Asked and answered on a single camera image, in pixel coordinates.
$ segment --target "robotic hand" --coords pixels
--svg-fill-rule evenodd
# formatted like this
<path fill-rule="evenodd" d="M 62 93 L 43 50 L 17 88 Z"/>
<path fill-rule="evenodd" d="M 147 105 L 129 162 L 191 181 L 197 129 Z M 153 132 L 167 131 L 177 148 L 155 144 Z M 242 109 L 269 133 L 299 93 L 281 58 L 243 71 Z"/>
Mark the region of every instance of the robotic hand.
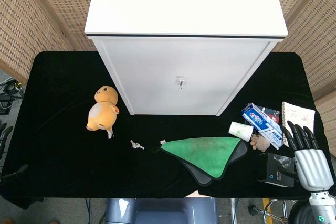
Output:
<path fill-rule="evenodd" d="M 309 203 L 317 223 L 336 223 L 336 201 L 328 193 L 334 184 L 328 162 L 319 149 L 314 134 L 307 128 L 288 121 L 293 136 L 283 126 L 289 147 L 294 151 L 294 161 L 301 185 L 311 192 Z"/>

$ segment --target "cabinet top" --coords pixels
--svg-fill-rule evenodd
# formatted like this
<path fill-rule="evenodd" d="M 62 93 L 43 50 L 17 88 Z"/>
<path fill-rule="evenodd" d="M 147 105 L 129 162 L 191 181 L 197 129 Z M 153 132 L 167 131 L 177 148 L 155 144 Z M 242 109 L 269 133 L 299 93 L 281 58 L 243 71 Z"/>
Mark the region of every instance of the cabinet top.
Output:
<path fill-rule="evenodd" d="M 87 35 L 284 38 L 279 0 L 91 0 Z"/>

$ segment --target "teddy bear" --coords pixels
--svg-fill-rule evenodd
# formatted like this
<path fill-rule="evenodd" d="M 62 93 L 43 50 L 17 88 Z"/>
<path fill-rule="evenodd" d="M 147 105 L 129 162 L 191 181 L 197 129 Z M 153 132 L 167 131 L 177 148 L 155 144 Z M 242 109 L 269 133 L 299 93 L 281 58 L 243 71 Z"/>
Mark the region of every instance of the teddy bear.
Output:
<path fill-rule="evenodd" d="M 118 101 L 117 91 L 110 86 L 101 87 L 94 95 L 97 102 L 89 111 L 88 124 L 86 128 L 89 131 L 98 129 L 106 130 L 108 138 L 112 138 L 112 126 L 117 120 L 119 109 L 116 106 Z"/>
<path fill-rule="evenodd" d="M 251 137 L 250 145 L 252 145 L 252 149 L 254 149 L 254 150 L 258 149 L 262 152 L 265 152 L 266 149 L 268 149 L 268 147 L 270 146 L 270 143 L 262 135 L 253 134 L 252 137 Z"/>

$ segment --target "cabinet door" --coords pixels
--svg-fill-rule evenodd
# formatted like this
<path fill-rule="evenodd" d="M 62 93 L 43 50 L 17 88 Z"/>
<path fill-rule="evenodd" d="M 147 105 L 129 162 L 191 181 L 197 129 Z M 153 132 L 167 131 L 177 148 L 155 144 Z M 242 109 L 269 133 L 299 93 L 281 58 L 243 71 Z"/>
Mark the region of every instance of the cabinet door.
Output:
<path fill-rule="evenodd" d="M 131 114 L 220 115 L 275 42 L 263 39 L 96 37 Z M 185 77 L 186 83 L 176 83 Z"/>

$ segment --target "notebook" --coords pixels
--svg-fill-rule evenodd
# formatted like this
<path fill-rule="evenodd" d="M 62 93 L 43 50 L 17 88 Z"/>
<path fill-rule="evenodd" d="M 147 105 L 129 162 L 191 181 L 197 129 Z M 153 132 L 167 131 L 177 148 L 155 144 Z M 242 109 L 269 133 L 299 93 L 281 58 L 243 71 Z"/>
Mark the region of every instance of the notebook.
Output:
<path fill-rule="evenodd" d="M 287 121 L 291 121 L 293 124 L 298 124 L 302 128 L 308 127 L 312 133 L 314 133 L 314 117 L 315 110 L 305 109 L 293 104 L 283 102 L 282 103 L 282 125 L 291 132 Z M 284 144 L 288 147 L 288 141 L 283 135 Z"/>

